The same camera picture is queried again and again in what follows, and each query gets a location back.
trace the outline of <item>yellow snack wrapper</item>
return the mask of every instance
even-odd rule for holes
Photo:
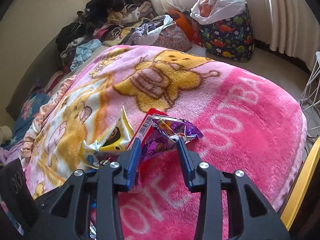
[[[124,106],[122,106],[117,122],[97,138],[94,143],[87,145],[83,141],[80,146],[79,156],[84,163],[94,169],[98,169],[99,152],[110,152],[112,155],[119,155],[130,143],[134,136],[134,130],[129,124]]]

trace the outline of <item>pink fleece blanket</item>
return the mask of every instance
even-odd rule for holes
[[[306,120],[299,104],[269,80],[222,62],[152,46],[114,46],[76,78],[23,149],[34,198],[85,168],[78,145],[93,143],[124,105],[137,129],[151,108],[195,124],[188,144],[218,169],[244,170],[278,210],[301,164]],[[193,239],[199,194],[184,185],[175,152],[141,165],[142,190],[119,196],[126,240]],[[228,236],[223,208],[223,238]]]

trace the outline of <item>floor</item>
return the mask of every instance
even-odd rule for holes
[[[197,46],[196,44],[193,44],[192,48],[188,50],[187,53],[222,61],[267,78],[273,83],[277,84],[279,87],[286,90],[297,101],[301,99],[303,90],[310,77],[310,75],[302,71],[297,66],[269,52],[257,48],[255,48],[252,58],[247,63],[242,63],[223,57],[216,57],[210,53],[207,53],[205,48]],[[307,152],[310,151],[311,147],[311,143],[306,143],[306,151],[303,155],[303,159],[307,157]]]

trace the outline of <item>pink floral fabric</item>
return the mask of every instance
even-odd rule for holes
[[[162,30],[153,46],[175,49],[182,52],[186,52],[192,47],[187,35],[177,24],[172,24]]]

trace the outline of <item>fabric bin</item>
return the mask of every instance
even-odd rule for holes
[[[241,14],[209,25],[197,22],[197,27],[207,52],[241,62],[248,62],[251,58],[254,39],[247,4]]]

